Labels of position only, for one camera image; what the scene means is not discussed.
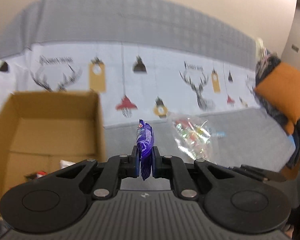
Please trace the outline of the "red packet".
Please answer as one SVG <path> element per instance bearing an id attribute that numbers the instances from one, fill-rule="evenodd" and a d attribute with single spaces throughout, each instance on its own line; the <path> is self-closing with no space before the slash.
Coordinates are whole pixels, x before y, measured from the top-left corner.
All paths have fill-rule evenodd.
<path id="1" fill-rule="evenodd" d="M 31 180 L 34 180 L 34 179 L 38 179 L 38 178 L 40 178 L 40 177 L 43 177 L 43 176 L 45 176 L 45 175 L 47 175 L 46 172 L 44 172 L 44 171 L 37 171 L 37 172 L 31 173 L 31 174 L 27 174 L 27 175 L 25 176 L 25 179 L 26 179 L 27 181 L 31 181 Z"/>

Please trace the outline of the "brown cardboard box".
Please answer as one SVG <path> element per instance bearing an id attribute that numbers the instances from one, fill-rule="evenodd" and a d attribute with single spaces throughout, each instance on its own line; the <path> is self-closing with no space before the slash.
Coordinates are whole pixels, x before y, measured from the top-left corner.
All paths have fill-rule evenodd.
<path id="1" fill-rule="evenodd" d="M 96 92 L 16 92 L 0 112 L 0 199 L 61 160 L 106 161 L 101 99 Z"/>

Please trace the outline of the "clear bag of candies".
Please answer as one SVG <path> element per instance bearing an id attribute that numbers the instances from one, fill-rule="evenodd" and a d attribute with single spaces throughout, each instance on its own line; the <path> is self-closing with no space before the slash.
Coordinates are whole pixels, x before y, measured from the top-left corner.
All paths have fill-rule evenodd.
<path id="1" fill-rule="evenodd" d="M 216 163 L 219 147 L 216 131 L 203 117 L 170 113 L 167 118 L 179 150 L 193 160 Z"/>

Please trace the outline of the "purple candy bar wrapper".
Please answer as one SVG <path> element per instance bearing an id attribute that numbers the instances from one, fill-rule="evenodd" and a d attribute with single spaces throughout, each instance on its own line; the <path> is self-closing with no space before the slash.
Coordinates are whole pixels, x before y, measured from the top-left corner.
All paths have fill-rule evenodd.
<path id="1" fill-rule="evenodd" d="M 146 180 L 152 170 L 152 150 L 154 146 L 154 133 L 150 124 L 139 120 L 136 132 L 136 146 L 140 155 L 141 177 Z"/>

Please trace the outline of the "small light blue packet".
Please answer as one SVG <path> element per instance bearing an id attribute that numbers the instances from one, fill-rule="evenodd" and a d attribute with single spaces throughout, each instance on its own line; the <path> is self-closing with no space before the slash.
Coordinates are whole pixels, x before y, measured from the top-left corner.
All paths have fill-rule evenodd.
<path id="1" fill-rule="evenodd" d="M 224 138 L 226 137 L 226 133 L 225 132 L 213 132 L 211 134 L 212 137 L 215 137 L 215 138 Z"/>

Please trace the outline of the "orange cushion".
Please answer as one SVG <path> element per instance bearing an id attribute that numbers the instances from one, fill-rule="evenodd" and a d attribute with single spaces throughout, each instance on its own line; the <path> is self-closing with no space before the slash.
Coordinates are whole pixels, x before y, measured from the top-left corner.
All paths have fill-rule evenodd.
<path id="1" fill-rule="evenodd" d="M 255 92 L 287 117 L 283 129 L 293 134 L 300 120 L 300 71 L 281 62 L 256 86 Z"/>

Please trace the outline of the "grey deer-print sofa cover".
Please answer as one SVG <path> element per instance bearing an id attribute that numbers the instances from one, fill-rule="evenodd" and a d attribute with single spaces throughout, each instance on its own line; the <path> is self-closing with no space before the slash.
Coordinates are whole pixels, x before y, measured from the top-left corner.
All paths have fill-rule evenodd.
<path id="1" fill-rule="evenodd" d="M 38 0 L 0 38 L 0 112 L 16 92 L 96 92 L 106 160 L 129 154 L 139 120 L 163 155 L 170 113 L 206 118 L 215 164 L 279 172 L 295 147 L 254 96 L 255 45 L 200 12 L 161 0 Z"/>

